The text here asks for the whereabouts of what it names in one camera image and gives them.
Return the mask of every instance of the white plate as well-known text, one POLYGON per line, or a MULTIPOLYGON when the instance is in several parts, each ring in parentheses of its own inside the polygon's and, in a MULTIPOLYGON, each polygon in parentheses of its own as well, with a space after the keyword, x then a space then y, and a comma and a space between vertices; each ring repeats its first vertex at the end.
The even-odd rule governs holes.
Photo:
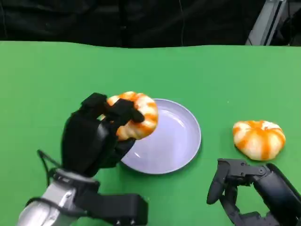
POLYGON ((188 164, 201 144, 201 129, 193 114, 182 105, 155 99, 159 121, 148 137, 137 140, 122 159, 128 167, 148 174, 165 174, 188 164))

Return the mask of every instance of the orange striped pumpkin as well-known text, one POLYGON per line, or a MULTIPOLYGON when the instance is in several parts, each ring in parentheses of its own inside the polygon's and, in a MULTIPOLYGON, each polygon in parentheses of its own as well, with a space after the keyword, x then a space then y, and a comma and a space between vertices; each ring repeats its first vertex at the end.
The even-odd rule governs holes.
POLYGON ((239 121, 233 126, 235 146, 250 159, 274 159, 285 145, 282 129, 269 121, 239 121))
POLYGON ((129 91, 112 96, 107 102, 112 106, 120 98, 133 101, 135 108, 144 115, 145 120, 141 123, 129 121, 125 126, 119 127, 117 130, 119 140, 127 140, 130 137, 139 140, 150 135, 158 124, 158 108, 155 101, 143 93, 129 91))

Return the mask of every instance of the plate rim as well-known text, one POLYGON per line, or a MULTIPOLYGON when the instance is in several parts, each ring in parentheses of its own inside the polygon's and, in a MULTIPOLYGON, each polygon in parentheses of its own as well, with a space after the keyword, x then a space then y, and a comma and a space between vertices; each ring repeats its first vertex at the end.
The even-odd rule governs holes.
POLYGON ((171 103, 173 103, 173 104, 176 104, 176 105, 180 106, 180 107, 183 108, 184 110, 186 110, 186 111, 192 116, 193 120, 196 122, 197 128, 198 128, 198 132, 199 132, 199 135, 200 135, 200 136, 199 136, 198 148, 196 149, 196 151, 195 151, 195 153, 193 154, 193 156, 192 156, 192 157, 191 157, 184 165, 182 165, 181 167, 179 167, 179 168, 177 168, 177 169, 167 170, 167 171, 161 172, 161 173, 150 173, 150 172, 145 172, 145 171, 141 171, 141 170, 135 169, 134 167, 131 167, 131 166, 127 165, 127 164, 123 161, 123 159, 121 159, 121 162, 122 162, 123 164, 125 164, 127 167, 129 167, 129 168, 131 168, 131 169, 133 169, 133 170, 135 170, 135 171, 137 171, 137 172, 144 173, 144 174, 149 174, 149 175, 164 175, 164 174, 172 173, 172 172, 175 172, 175 171, 177 171, 177 170, 182 169, 183 167, 187 166, 187 165, 188 165, 188 164, 196 157, 196 155, 198 154, 199 149, 200 149, 200 147, 201 147, 201 143, 202 143, 202 131, 201 131, 201 127, 200 127, 200 125, 199 125, 199 123, 198 123, 197 118, 194 116, 194 114, 193 114, 190 110, 188 110, 188 109, 187 109, 186 107, 184 107, 183 105, 181 105, 181 104, 179 104, 179 103, 177 103, 177 102, 175 102, 175 101, 167 100, 167 99, 162 99, 162 98, 154 98, 154 100, 155 100, 155 101, 158 100, 158 101, 171 102, 171 103))

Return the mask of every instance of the squishy pumpkin toy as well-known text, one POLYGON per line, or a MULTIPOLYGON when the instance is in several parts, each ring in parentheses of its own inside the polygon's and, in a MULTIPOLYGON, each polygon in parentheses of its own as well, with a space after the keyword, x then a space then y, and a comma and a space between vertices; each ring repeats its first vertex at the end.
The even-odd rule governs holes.
POLYGON ((233 136, 235 146, 252 160, 274 159, 285 145, 282 129, 268 121, 239 121, 233 136))
POLYGON ((119 127, 117 130, 119 140, 129 138, 139 140, 150 135, 158 124, 158 109, 155 101, 143 93, 129 91, 118 96, 112 96, 107 102, 112 106, 120 98, 133 101, 135 108, 144 116, 144 121, 141 123, 129 121, 125 126, 119 127))

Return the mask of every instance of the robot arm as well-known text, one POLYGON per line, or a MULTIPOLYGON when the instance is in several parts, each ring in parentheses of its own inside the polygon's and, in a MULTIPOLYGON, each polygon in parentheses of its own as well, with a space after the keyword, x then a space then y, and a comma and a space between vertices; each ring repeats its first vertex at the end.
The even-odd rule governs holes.
POLYGON ((243 160, 219 159, 207 204, 214 204, 217 200, 220 200, 226 214, 236 226, 301 224, 301 197, 282 172, 271 163, 250 166, 243 160), (235 205, 238 186, 251 184, 270 210, 265 217, 261 217, 258 212, 241 214, 235 205))
POLYGON ((68 226, 80 217, 111 225, 146 225, 148 204, 141 196, 98 194, 100 183, 91 178, 101 168, 115 167, 134 145, 134 139, 120 142, 116 136, 129 120, 144 120, 131 101, 120 99, 111 107, 106 96, 96 93, 83 101, 64 128, 62 166, 56 163, 57 168, 48 172, 43 160, 52 183, 42 197, 28 201, 17 225, 68 226), (98 120, 102 114, 105 119, 98 120))

